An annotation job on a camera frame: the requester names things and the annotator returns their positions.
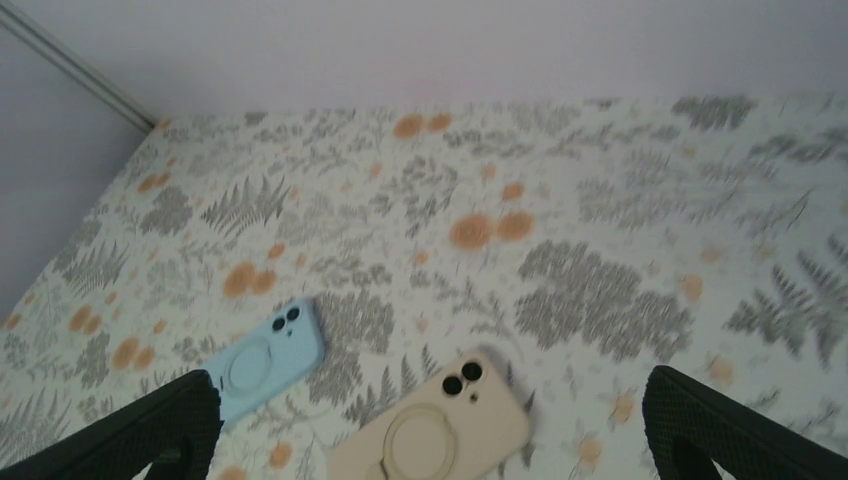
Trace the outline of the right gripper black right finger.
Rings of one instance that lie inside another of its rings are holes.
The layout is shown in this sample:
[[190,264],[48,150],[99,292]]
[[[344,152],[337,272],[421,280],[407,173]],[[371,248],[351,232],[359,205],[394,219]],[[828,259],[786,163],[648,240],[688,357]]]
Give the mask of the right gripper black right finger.
[[845,479],[847,458],[667,366],[642,400],[661,479]]

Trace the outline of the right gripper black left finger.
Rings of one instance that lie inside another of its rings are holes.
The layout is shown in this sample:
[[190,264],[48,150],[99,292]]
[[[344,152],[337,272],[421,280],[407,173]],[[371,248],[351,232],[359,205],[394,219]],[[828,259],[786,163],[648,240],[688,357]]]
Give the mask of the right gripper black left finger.
[[222,430],[221,399],[192,370],[46,449],[3,479],[204,479]]

